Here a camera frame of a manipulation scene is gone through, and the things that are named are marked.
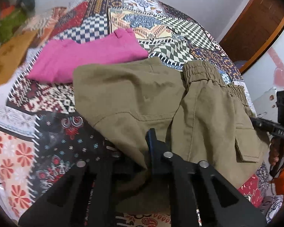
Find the person's right hand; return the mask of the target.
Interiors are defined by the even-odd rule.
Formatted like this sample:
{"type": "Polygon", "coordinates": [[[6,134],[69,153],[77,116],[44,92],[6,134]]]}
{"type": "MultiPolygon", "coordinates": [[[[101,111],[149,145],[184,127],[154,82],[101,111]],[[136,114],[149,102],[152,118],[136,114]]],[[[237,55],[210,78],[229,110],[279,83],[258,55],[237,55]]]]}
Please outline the person's right hand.
{"type": "Polygon", "coordinates": [[[279,161],[280,144],[281,144],[280,138],[273,137],[271,139],[269,158],[268,158],[268,161],[271,166],[275,166],[275,164],[279,161]]]}

